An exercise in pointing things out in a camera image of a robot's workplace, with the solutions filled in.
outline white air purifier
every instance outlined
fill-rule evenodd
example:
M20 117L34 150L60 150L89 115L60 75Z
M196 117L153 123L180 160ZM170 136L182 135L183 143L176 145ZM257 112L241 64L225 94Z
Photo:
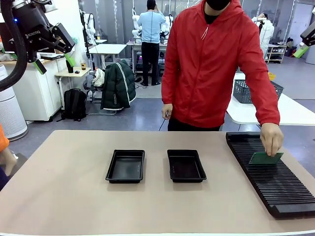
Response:
M4 65L0 64L0 81L8 76ZM14 141L28 132L18 100L13 88L0 92L0 123L7 139Z

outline black face mask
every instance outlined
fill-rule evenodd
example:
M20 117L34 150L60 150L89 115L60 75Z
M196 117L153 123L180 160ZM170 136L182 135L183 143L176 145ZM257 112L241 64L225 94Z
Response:
M207 0L208 5L215 11L223 10L231 0Z

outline bottle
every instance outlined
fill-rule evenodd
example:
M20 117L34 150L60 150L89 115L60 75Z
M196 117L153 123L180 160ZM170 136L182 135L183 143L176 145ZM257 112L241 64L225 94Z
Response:
M97 38L97 40L100 40L100 34L99 34L99 32L97 32L96 38Z
M85 63L85 60L81 60L81 69L86 70L87 69L87 64Z

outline light blue shirt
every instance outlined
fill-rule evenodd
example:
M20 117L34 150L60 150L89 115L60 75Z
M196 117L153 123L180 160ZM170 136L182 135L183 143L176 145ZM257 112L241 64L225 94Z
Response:
M142 26L142 42L159 43L161 24L166 21L162 12L147 11L140 14L138 25Z

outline hand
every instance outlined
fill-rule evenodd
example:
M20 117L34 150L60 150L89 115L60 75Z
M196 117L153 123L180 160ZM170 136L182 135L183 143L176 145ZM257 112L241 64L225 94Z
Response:
M282 147L284 135L279 126L273 123L264 123L261 126L260 139L268 156L275 156Z
M258 18L266 18L264 13L261 13Z
M163 119L169 120L172 116L173 104L165 104L162 108Z

